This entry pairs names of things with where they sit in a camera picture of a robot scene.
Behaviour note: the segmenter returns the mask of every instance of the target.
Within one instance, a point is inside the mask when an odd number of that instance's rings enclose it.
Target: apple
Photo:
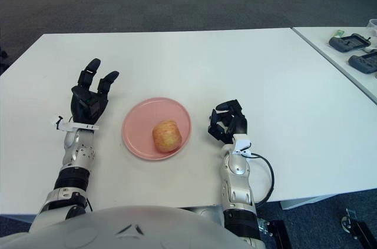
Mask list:
[[[182,136],[175,121],[161,121],[152,131],[154,145],[160,152],[170,152],[182,143]]]

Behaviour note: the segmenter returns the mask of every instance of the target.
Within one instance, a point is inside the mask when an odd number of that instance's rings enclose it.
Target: plastic cup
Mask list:
[[[371,19],[366,26],[368,33],[374,37],[377,37],[377,18]]]

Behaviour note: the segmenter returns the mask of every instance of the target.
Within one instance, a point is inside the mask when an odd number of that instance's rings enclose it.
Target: green object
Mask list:
[[[344,31],[343,30],[338,30],[338,31],[336,31],[336,33],[334,34],[334,37],[338,37],[338,38],[340,38],[340,37],[342,37],[344,35]]]

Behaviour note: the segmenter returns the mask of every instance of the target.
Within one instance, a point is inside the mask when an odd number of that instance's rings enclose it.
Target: robotic arm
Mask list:
[[[73,122],[56,122],[57,129],[66,131],[63,166],[52,190],[31,226],[30,232],[85,213],[87,187],[94,160],[93,135],[98,126],[94,124],[108,103],[107,94],[119,72],[110,72],[100,80],[98,92],[89,87],[101,61],[93,59],[81,71],[78,85],[72,88],[71,112]]]
[[[227,230],[244,239],[255,249],[264,249],[260,240],[256,206],[249,185],[251,141],[247,137],[247,120],[237,100],[222,103],[212,110],[208,132],[225,143],[221,149],[221,203],[224,226]]]

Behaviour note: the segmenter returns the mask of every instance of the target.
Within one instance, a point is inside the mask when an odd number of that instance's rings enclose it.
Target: gray carpet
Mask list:
[[[0,5],[6,64],[44,33],[365,26],[377,14],[377,0],[0,0]],[[370,190],[289,211],[268,203],[259,213],[286,222],[293,248],[351,249],[361,245],[340,227],[345,208],[355,209],[377,235],[375,205],[377,190]],[[0,217],[0,236],[27,229],[27,224]],[[275,248],[270,238],[264,239]]]

